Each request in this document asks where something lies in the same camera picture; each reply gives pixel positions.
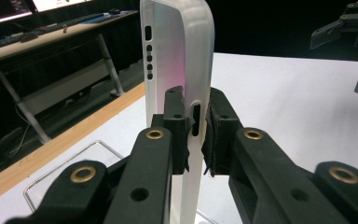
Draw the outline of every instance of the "white plastic object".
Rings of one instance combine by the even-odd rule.
[[[200,107],[198,134],[188,137],[190,172],[172,180],[172,223],[194,223],[202,169],[201,146],[213,62],[213,16],[204,0],[141,0],[146,118],[162,114],[165,91],[184,87],[186,115]]]

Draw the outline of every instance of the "desk leg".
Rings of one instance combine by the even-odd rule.
[[[39,134],[39,140],[42,144],[46,144],[46,142],[50,141],[51,138],[45,133],[45,131],[40,126],[39,122],[37,122],[34,115],[28,110],[25,103],[21,100],[20,96],[16,93],[14,88],[11,86],[10,82],[5,77],[5,74],[0,71],[0,79],[8,92],[10,93],[11,97],[13,97],[14,102],[17,104],[19,109],[22,111],[24,116],[27,118],[28,122],[33,126],[34,130]]]
[[[121,83],[120,80],[118,79],[115,65],[112,62],[112,58],[110,57],[109,51],[107,50],[102,34],[97,35],[97,42],[98,45],[100,46],[101,52],[103,53],[103,61],[105,63],[106,69],[108,70],[112,80],[115,82],[114,85],[116,85],[115,86],[116,92],[112,92],[112,93],[114,93],[117,96],[120,96],[124,94],[124,91],[123,88],[121,87]]]

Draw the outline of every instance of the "dark floor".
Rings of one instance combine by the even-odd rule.
[[[144,80],[143,61],[141,60],[132,64],[129,68],[119,71],[118,77],[123,90],[131,90]],[[107,77],[92,86],[89,92],[79,94],[81,96],[75,100],[67,100],[66,104],[53,106],[51,109],[39,114],[37,119],[45,132],[51,138],[54,138],[117,99],[115,95],[110,94],[112,88],[113,82]],[[41,146],[42,144],[31,126],[25,129],[18,128],[13,130],[0,142],[0,148],[10,158],[0,161],[0,171]]]

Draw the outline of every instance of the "keyboard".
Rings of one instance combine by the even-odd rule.
[[[21,38],[25,35],[28,35],[30,33],[36,34],[36,35],[44,35],[44,34],[48,34],[54,31],[58,31],[61,30],[65,27],[69,27],[69,26],[73,26],[76,24],[79,24],[83,21],[88,21],[88,20],[92,20],[95,18],[99,18],[99,17],[103,17],[103,13],[95,13],[95,14],[90,14],[84,17],[79,17],[79,18],[75,18],[73,20],[69,20],[69,21],[64,21],[64,22],[60,22],[51,26],[46,26],[46,27],[41,27],[41,28],[37,28],[31,32],[22,34],[22,35],[14,35],[14,36],[8,36],[5,37],[3,39],[0,39],[0,48],[7,46],[7,45],[11,45],[17,42],[21,41]]]

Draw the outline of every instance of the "round hole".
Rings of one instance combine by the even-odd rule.
[[[292,189],[291,193],[293,198],[296,199],[296,201],[307,202],[309,199],[308,194],[301,189]]]
[[[131,192],[131,198],[136,202],[144,201],[149,196],[149,191],[147,189],[135,189]]]
[[[162,136],[164,136],[164,132],[159,130],[151,130],[146,133],[146,136],[150,139],[159,139],[162,138]]]
[[[71,173],[71,181],[74,183],[85,183],[89,180],[91,180],[95,174],[97,173],[97,170],[95,170],[92,166],[82,166],[77,169],[75,169]]]
[[[347,184],[357,184],[358,176],[353,171],[344,167],[333,166],[328,169],[328,173],[335,179]]]
[[[257,131],[247,131],[247,132],[245,132],[245,137],[254,139],[254,140],[259,140],[263,137],[263,134],[260,132],[257,132]]]

